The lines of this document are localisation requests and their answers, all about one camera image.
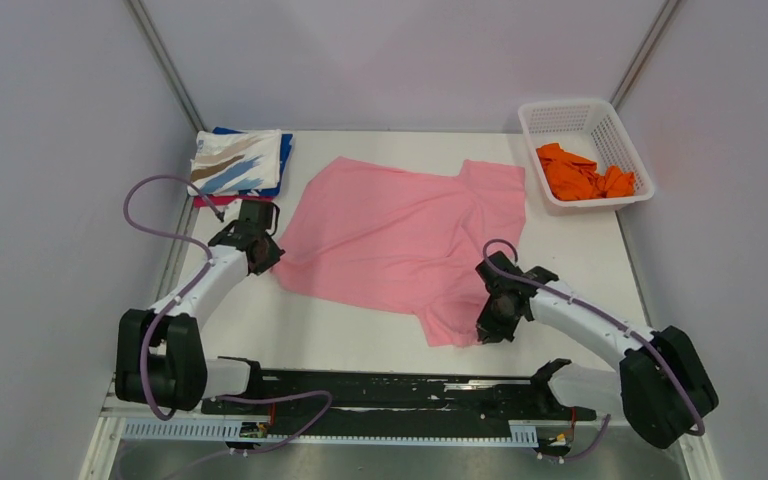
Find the pink t-shirt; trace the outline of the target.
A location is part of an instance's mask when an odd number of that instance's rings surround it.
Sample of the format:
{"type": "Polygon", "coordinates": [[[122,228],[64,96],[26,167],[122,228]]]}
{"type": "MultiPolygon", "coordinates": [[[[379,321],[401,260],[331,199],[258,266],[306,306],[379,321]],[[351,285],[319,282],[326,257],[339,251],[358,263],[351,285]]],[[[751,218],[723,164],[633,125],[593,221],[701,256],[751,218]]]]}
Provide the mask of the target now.
{"type": "Polygon", "coordinates": [[[521,167],[466,160],[454,176],[339,157],[306,185],[273,268],[287,291],[417,317],[432,347],[478,343],[491,239],[525,226],[521,167]]]}

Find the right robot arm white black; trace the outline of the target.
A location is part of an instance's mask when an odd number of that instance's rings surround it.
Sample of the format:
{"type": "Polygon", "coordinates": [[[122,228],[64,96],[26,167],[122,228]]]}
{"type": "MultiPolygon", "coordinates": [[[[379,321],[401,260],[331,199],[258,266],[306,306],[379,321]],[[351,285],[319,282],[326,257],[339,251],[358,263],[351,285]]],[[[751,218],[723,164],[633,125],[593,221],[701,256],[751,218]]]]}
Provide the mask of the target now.
{"type": "Polygon", "coordinates": [[[524,272],[502,251],[476,272],[489,294],[476,322],[484,343],[512,341],[520,322],[565,334],[607,364],[583,367],[556,359],[534,375],[531,403],[544,417],[583,407],[625,419],[648,444],[665,449],[684,435],[702,436],[719,397],[690,337],[669,326],[635,325],[578,295],[555,273],[524,272]]]}

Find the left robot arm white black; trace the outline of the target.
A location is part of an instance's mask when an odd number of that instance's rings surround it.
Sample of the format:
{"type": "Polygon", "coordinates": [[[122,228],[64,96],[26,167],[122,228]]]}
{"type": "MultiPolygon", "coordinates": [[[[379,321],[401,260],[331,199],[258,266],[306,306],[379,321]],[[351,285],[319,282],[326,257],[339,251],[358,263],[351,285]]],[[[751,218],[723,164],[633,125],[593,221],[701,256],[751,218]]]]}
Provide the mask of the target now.
{"type": "Polygon", "coordinates": [[[209,358],[201,330],[233,288],[279,262],[284,251],[273,238],[279,216],[273,202],[243,200],[236,219],[206,244],[198,270],[151,307],[123,314],[114,377],[118,399],[145,404],[162,420],[226,395],[243,413],[264,405],[266,386],[252,377],[258,364],[209,358]]]}

